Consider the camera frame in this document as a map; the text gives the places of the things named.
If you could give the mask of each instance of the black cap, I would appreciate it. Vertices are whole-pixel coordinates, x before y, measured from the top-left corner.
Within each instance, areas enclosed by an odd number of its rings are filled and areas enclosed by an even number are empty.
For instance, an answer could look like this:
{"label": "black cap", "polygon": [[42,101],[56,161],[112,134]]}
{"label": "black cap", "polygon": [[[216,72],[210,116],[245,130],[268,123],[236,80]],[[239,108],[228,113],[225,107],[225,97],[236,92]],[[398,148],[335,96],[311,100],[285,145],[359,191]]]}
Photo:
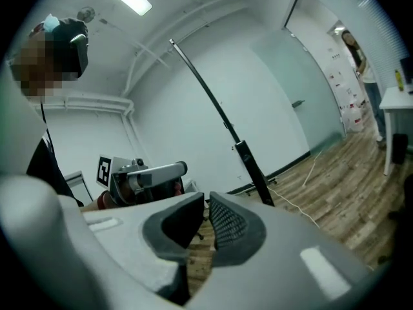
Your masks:
{"label": "black cap", "polygon": [[88,40],[88,28],[85,22],[74,18],[64,18],[59,20],[60,25],[52,31],[54,40],[70,42],[79,34],[85,35]]}

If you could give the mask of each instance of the floor baseboard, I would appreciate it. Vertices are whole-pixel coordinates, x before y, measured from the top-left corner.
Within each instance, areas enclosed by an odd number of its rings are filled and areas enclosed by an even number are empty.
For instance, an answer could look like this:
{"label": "floor baseboard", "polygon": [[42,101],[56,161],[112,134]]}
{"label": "floor baseboard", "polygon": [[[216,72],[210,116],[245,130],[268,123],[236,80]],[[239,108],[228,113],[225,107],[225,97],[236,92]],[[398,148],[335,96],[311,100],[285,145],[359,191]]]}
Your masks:
{"label": "floor baseboard", "polygon": [[[291,163],[285,165],[284,167],[282,167],[281,169],[278,169],[277,171],[270,173],[267,177],[267,180],[273,179],[274,177],[282,174],[283,172],[291,169],[293,166],[297,165],[298,163],[300,163],[301,161],[305,160],[306,158],[308,158],[310,156],[310,152],[306,152],[304,155],[301,155],[299,158],[297,158],[296,160],[292,161]],[[254,189],[255,187],[252,186],[250,183],[247,185],[244,185],[242,187],[239,187],[237,189],[234,189],[230,192],[228,192],[228,194],[239,194],[241,192],[245,192],[249,189]]]}

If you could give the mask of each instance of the white table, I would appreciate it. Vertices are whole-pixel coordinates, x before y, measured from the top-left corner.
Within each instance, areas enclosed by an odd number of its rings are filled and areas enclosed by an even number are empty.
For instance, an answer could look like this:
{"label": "white table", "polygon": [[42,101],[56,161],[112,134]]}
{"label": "white table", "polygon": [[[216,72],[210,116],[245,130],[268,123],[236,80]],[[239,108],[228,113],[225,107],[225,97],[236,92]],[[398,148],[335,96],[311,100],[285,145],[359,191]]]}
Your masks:
{"label": "white table", "polygon": [[411,86],[405,86],[404,91],[400,91],[397,87],[389,87],[386,89],[385,95],[380,103],[380,109],[385,111],[386,121],[386,163],[385,163],[385,176],[388,176],[390,172],[390,164],[392,162],[393,153],[393,127],[392,127],[392,114],[401,112],[403,110],[413,109],[413,94],[408,92],[413,90]]}

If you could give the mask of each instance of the ceiling pipe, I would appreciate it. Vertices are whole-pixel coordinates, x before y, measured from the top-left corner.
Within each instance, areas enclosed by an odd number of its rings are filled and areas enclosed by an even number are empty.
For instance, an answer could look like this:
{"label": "ceiling pipe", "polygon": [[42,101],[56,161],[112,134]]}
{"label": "ceiling pipe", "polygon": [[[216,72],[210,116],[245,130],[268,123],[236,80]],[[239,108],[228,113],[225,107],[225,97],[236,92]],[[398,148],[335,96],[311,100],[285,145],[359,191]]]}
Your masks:
{"label": "ceiling pipe", "polygon": [[153,51],[151,51],[144,44],[142,44],[141,42],[139,42],[139,41],[133,39],[132,37],[130,37],[124,30],[117,27],[115,24],[112,24],[111,22],[108,22],[107,20],[105,20],[105,21],[110,26],[110,28],[113,28],[113,29],[119,31],[120,33],[122,33],[122,35],[126,38],[126,40],[129,40],[129,42],[131,42],[135,46],[135,48],[142,48],[142,50],[148,52],[151,56],[153,56],[154,59],[158,60],[160,63],[162,63],[168,69],[170,68],[169,65],[167,65],[165,61],[163,61],[159,56],[157,56],[155,53],[153,53]]}
{"label": "ceiling pipe", "polygon": [[[60,102],[53,102],[53,103],[43,103],[43,108],[47,110],[89,110],[92,112],[109,112],[113,114],[120,114],[123,126],[126,131],[126,135],[128,136],[129,142],[134,150],[136,156],[139,155],[139,151],[137,150],[134,144],[134,139],[130,134],[132,130],[137,143],[139,143],[140,148],[142,148],[143,154],[145,155],[145,162],[146,165],[149,167],[154,167],[153,161],[151,160],[148,152],[145,149],[145,146],[142,144],[141,136],[137,130],[135,121],[133,119],[134,110],[134,103],[132,100],[123,99],[116,96],[106,96],[101,94],[93,94],[93,93],[67,93],[67,97],[61,98]],[[77,101],[69,101],[68,97],[76,98]],[[32,102],[32,105],[35,109],[40,109],[40,103]]]}
{"label": "ceiling pipe", "polygon": [[[230,14],[239,12],[239,11],[244,10],[244,9],[247,9],[247,8],[248,8],[248,5],[247,5],[247,4],[242,5],[242,6],[239,6],[239,7],[237,7],[237,8],[232,9],[230,12],[227,12],[225,15],[219,16],[218,18],[215,18],[215,19],[207,22],[206,24],[202,24],[201,26],[197,26],[197,27],[195,27],[195,29],[193,29],[192,31],[190,31],[189,33],[187,33],[187,34],[186,34],[185,36],[183,36],[182,38],[177,39],[176,43],[182,42],[182,41],[185,40],[187,37],[191,36],[192,34],[194,34],[195,32],[197,32],[198,30],[201,30],[202,28],[205,27],[205,25],[210,24],[211,22],[217,21],[218,19],[221,19],[222,17],[228,16],[228,15],[230,15]],[[170,55],[172,55],[172,49],[170,49],[170,48],[165,49],[161,55],[163,55],[163,54],[170,54]],[[136,73],[136,74],[135,74],[135,79],[134,79],[133,82],[132,82],[132,83],[133,83],[133,86],[129,86],[128,91],[126,91],[126,92],[124,91],[124,92],[122,93],[122,95],[121,95],[122,97],[125,97],[125,96],[128,96],[128,95],[129,95],[129,93],[130,93],[130,92],[134,89],[134,87],[136,86],[137,82],[143,77],[143,75],[145,74],[145,72],[147,72],[152,65],[153,65],[153,63],[151,62],[151,64],[150,64],[149,66],[147,66],[146,69],[145,69],[145,66],[144,66],[143,68],[141,67],[141,68],[139,69],[139,73]]]}
{"label": "ceiling pipe", "polygon": [[126,80],[126,86],[125,86],[125,89],[123,90],[123,93],[129,92],[130,82],[132,80],[132,74],[134,73],[136,61],[137,61],[137,53],[135,53],[134,59],[132,60],[132,63],[130,64],[128,78]]}
{"label": "ceiling pipe", "polygon": [[[197,12],[204,10],[204,8],[215,5],[215,4],[220,3],[222,1],[225,1],[225,0],[212,0],[212,1],[209,1],[208,3],[204,3],[200,6],[198,6],[197,8],[192,9],[190,12],[186,13],[185,15],[182,15],[180,18],[176,19],[174,22],[170,23],[168,26],[166,26],[166,27],[162,28],[160,31],[158,31],[156,33],[156,35],[152,36],[152,38],[148,41],[148,43],[146,45],[148,47],[153,45],[158,40],[160,40],[163,36],[165,36],[168,33],[168,31],[170,31],[172,28],[174,28],[176,25],[178,25],[180,22],[184,21],[185,19],[187,19],[190,16],[193,16]],[[143,55],[142,51],[137,53],[136,60],[138,60],[142,55]],[[128,90],[125,89],[123,91],[123,93],[121,94],[121,97],[125,98],[130,93],[131,88],[135,87],[136,83],[137,83],[137,81],[134,81],[132,86],[130,86],[130,84],[129,84]]]}

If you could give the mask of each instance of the person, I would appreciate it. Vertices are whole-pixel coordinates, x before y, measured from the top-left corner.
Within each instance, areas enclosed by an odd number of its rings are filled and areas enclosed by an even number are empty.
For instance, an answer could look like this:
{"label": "person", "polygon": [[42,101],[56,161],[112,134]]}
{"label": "person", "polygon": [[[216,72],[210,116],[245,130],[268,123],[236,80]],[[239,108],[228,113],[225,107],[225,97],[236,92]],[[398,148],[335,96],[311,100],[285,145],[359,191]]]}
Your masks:
{"label": "person", "polygon": [[358,42],[354,39],[353,35],[348,30],[344,30],[341,34],[341,38],[353,56],[354,62],[357,65],[357,72],[361,74],[361,80],[364,83],[368,99],[370,100],[370,104],[372,106],[374,119],[376,120],[379,130],[377,143],[379,148],[383,149],[386,145],[386,124],[384,112],[379,107],[381,103],[379,87],[374,79],[374,75],[367,58],[361,50]]}
{"label": "person", "polygon": [[[84,22],[71,18],[58,20],[51,15],[31,31],[10,64],[13,76],[25,96],[42,98],[48,95],[49,89],[61,88],[61,82],[66,80],[64,73],[67,71],[63,70],[67,66],[64,67],[65,47],[62,43],[68,43],[78,35],[84,35],[88,40],[88,30]],[[74,198],[57,164],[49,134],[48,137],[49,139],[43,137],[37,146],[27,174],[47,182],[58,195]],[[123,198],[130,199],[134,196],[126,183],[120,188]],[[175,183],[174,190],[176,196],[180,195],[181,184]],[[97,200],[87,206],[78,200],[76,202],[82,212],[117,207],[108,191],[102,192]]]}

